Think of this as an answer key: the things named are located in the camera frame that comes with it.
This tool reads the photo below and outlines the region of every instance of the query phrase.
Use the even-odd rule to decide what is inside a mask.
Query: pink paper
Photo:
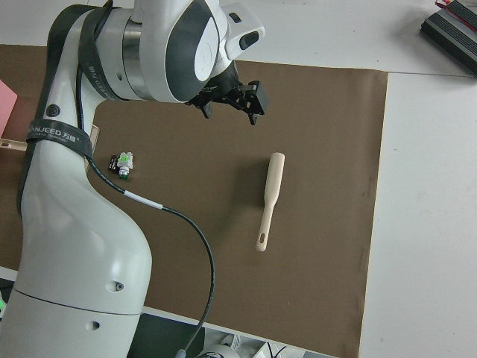
[[[16,93],[0,80],[0,136],[3,136],[17,97]]]

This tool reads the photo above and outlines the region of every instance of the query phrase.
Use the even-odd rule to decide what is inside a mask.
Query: white tabletop
[[[0,43],[45,45],[72,2],[3,1]],[[360,357],[474,357],[477,82],[419,35],[433,1],[243,2],[267,31],[243,60],[393,72]]]

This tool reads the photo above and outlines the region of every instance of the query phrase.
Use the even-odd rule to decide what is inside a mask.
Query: brown paper
[[[0,46],[0,78],[19,94],[9,123],[18,139],[34,114],[43,48]],[[35,57],[35,68],[31,58]],[[387,74],[270,63],[238,63],[243,82],[259,79],[271,100],[255,127],[221,104],[211,119],[183,104],[103,103],[95,159],[132,151],[127,190],[190,216],[209,238],[217,290],[208,322],[336,357],[357,357],[379,165]],[[270,155],[285,155],[282,189],[267,250],[255,250]],[[19,160],[2,173],[0,265],[18,267],[21,228],[12,191]],[[120,180],[109,173],[114,181]],[[199,318],[209,264],[182,220],[93,186],[129,213],[153,254],[145,304]]]

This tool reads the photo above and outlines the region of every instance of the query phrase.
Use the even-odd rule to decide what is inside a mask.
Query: wooden handle
[[[282,185],[283,166],[285,155],[273,153],[268,164],[267,183],[265,184],[265,209],[263,211],[262,224],[260,225],[259,237],[256,241],[257,251],[265,251],[268,242],[268,232],[270,231],[271,216],[278,200],[280,187]]]

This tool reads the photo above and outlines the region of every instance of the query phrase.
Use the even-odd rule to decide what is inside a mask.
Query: cardboard sheet
[[[5,137],[26,133],[44,54],[0,46],[0,77],[19,94]],[[35,68],[31,58],[38,59]],[[271,99],[257,126],[220,104],[204,119],[181,104],[107,102],[95,117],[95,158],[106,170],[112,154],[132,151],[135,167],[123,187],[185,213],[208,236],[217,265],[208,322],[357,357],[387,73],[245,62],[238,71],[243,82],[261,80]],[[17,110],[31,115],[19,118]],[[268,248],[260,253],[255,243],[275,151],[285,154],[285,170]],[[2,155],[10,162],[0,174],[0,266],[16,269],[21,227],[12,191],[20,161]],[[196,233],[177,217],[116,194],[92,173],[89,179],[148,238],[154,263],[145,304],[199,318],[209,264]]]

